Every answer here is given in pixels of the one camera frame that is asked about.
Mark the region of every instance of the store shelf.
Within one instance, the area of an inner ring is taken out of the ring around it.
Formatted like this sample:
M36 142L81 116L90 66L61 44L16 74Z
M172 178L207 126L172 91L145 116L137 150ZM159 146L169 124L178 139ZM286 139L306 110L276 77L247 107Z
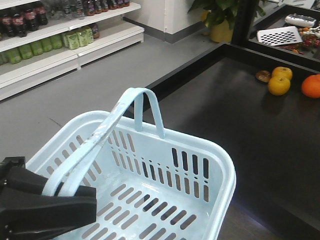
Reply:
M70 21L65 20L52 20L49 19L49 23L46 26L40 26L39 30L34 32L28 32L26 37L4 37L0 41L0 52L28 44L40 39L44 39L56 34L60 34L66 31L77 29L92 23L100 22L102 20L110 19L137 9L141 6L137 3L131 2L130 6L119 8L115 10L109 10L108 12L102 12L94 16L86 16L83 20L72 19Z
M79 68L77 54L61 48L0 66L0 100Z
M36 1L38 0L1 0L0 9L7 9L14 6L22 5L22 4L33 3Z
M79 65L82 66L122 48L143 42L144 29L126 21L117 21L100 28L100 37L93 43L72 50L78 55Z

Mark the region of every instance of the light blue plastic basket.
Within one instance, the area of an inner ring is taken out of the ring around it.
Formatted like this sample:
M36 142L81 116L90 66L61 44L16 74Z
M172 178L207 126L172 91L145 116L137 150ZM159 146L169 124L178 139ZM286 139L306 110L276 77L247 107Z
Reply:
M147 94L155 125L142 121ZM135 118L123 113L134 101ZM129 88L111 113L68 122L26 164L49 180L43 195L97 189L96 222L57 240L216 240L236 185L217 144L163 127L155 94Z

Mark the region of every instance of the tray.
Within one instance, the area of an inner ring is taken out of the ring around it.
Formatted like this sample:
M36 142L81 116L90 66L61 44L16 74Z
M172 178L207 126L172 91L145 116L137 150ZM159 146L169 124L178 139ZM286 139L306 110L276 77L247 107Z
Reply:
M289 92L268 93L257 71L294 73ZM233 159L234 200L283 239L320 239L320 99L301 82L319 72L232 44L220 44L148 88L166 128L215 141ZM151 112L146 110L146 122Z
M259 53L264 53L291 63L318 70L320 69L320 49L314 53L311 51L304 51L304 55L301 55L275 46L260 43L257 40L257 31L284 27L285 17L292 13L310 16L320 21L320 11L284 4L280 7L276 7L272 12L258 19L249 31L248 41L245 41L242 46Z

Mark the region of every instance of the apple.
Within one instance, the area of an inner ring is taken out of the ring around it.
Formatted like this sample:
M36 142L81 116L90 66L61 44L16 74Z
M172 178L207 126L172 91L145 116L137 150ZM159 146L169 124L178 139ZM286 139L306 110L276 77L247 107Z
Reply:
M291 81L293 73L290 68L284 66L278 66L272 71L272 77L274 76L283 76Z
M284 76L273 76L268 82L268 90L271 94L281 96L289 91L291 82Z

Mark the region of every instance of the baseboard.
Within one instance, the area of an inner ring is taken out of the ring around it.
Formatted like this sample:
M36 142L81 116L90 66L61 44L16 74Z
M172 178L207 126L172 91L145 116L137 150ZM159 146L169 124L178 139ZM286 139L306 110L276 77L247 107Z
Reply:
M155 29L153 27L150 27L150 26L147 26L147 25L144 25L140 22L137 22L137 21L134 21L134 20L131 20L127 17L123 17L123 20L129 22L129 23L132 23L132 24L135 24L137 26L140 26L140 27L143 27L144 28L144 33L145 34L148 34L154 38L157 38L157 39L160 39L162 41L165 41L167 43L170 43L170 44L174 44L175 42L189 36L190 34L193 34L201 29L203 29L205 26L202 22L197 22L191 26L188 26L186 27L185 29L182 29L174 34L170 34L170 33L167 33L167 32L163 32L161 30L158 30L158 29Z

